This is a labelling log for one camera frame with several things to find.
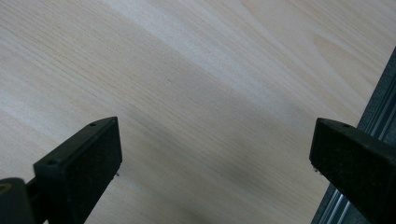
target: screw hole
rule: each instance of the screw hole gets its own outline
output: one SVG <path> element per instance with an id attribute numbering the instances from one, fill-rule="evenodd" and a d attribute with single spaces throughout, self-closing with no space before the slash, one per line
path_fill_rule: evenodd
<path id="1" fill-rule="evenodd" d="M 52 160 L 48 161 L 47 164 L 48 165 L 56 165 L 56 164 L 58 164 L 58 162 L 59 162 L 58 160 L 52 159 Z"/>

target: wood grain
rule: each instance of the wood grain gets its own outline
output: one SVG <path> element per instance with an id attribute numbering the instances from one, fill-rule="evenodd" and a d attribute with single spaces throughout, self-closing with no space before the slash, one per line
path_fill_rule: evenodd
<path id="1" fill-rule="evenodd" d="M 309 223 L 316 118 L 357 124 L 395 24 L 393 0 L 2 0 L 0 177 L 118 116 L 87 223 Z"/>

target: black plastic piece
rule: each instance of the black plastic piece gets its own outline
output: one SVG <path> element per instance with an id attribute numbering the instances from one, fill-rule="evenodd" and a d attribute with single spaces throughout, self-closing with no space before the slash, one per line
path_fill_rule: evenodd
<path id="1" fill-rule="evenodd" d="M 26 184 L 29 201 L 32 205 L 33 214 L 35 215 L 35 223 L 43 223 L 48 218 L 48 202 L 37 185 L 37 180 L 33 178 Z"/>
<path id="2" fill-rule="evenodd" d="M 358 129 L 396 147 L 396 49 L 366 106 Z M 368 224 L 347 198 L 329 185 L 312 224 Z"/>
<path id="3" fill-rule="evenodd" d="M 35 224 L 35 217 L 22 179 L 0 180 L 0 223 Z"/>
<path id="4" fill-rule="evenodd" d="M 318 119 L 310 158 L 372 223 L 396 223 L 396 150 L 347 124 Z"/>
<path id="5" fill-rule="evenodd" d="M 121 162 L 117 118 L 87 125 L 36 162 L 49 223 L 84 223 Z"/>

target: wooden surface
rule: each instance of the wooden surface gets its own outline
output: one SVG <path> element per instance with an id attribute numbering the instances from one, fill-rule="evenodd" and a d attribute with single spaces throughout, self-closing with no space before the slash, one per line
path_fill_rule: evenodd
<path id="1" fill-rule="evenodd" d="M 1 0 L 0 178 L 118 116 L 87 223 L 309 223 L 316 118 L 357 124 L 395 24 L 393 0 Z"/>

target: light wood grain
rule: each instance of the light wood grain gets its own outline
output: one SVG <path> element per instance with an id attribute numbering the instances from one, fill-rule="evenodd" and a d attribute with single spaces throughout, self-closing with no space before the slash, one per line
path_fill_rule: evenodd
<path id="1" fill-rule="evenodd" d="M 395 24 L 393 0 L 2 0 L 0 177 L 118 116 L 87 223 L 308 223 L 316 118 L 357 124 Z"/>

